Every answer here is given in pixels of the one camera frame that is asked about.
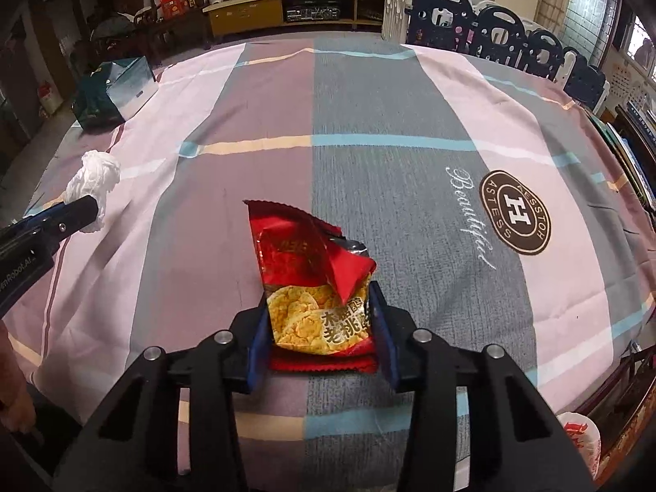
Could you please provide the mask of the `person's left hand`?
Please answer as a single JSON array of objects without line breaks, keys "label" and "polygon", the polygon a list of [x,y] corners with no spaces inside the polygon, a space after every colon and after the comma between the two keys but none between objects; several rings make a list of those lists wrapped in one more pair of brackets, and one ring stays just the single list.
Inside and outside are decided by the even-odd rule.
[{"label": "person's left hand", "polygon": [[36,424],[36,411],[4,323],[0,335],[0,400],[1,423],[10,432],[29,433]]}]

